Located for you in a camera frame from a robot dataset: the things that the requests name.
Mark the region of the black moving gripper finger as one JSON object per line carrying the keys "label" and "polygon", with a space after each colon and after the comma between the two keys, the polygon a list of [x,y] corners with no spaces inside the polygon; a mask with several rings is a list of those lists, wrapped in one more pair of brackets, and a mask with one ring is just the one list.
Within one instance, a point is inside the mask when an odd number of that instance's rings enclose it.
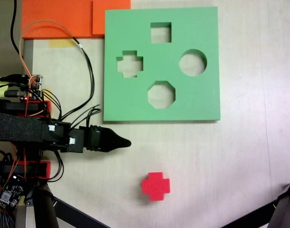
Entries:
{"label": "black moving gripper finger", "polygon": [[131,146],[131,141],[122,137],[118,137],[116,140],[117,148],[127,148]]}

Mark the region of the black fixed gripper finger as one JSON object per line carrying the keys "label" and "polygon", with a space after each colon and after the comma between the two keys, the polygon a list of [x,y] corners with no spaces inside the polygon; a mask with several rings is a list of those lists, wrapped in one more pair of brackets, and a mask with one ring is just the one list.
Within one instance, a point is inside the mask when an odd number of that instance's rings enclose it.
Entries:
{"label": "black fixed gripper finger", "polygon": [[110,152],[112,150],[122,148],[122,138],[112,129],[103,128],[102,130],[102,152]]}

